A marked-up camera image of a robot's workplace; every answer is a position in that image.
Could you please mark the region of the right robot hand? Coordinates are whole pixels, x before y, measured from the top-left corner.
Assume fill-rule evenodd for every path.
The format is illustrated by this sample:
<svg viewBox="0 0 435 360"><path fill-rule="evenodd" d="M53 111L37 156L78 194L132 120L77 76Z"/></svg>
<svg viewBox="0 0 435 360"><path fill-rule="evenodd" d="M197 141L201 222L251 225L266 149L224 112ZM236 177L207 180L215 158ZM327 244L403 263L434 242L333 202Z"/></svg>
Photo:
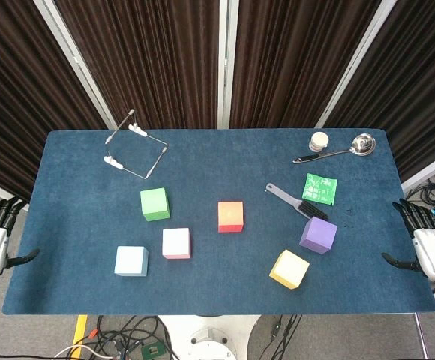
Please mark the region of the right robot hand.
<svg viewBox="0 0 435 360"><path fill-rule="evenodd" d="M388 253L382 258L397 269L421 272L429 281L435 283L435 216L421 206L405 199L393 202L392 206L400 214L415 250L413 261L401 261Z"/></svg>

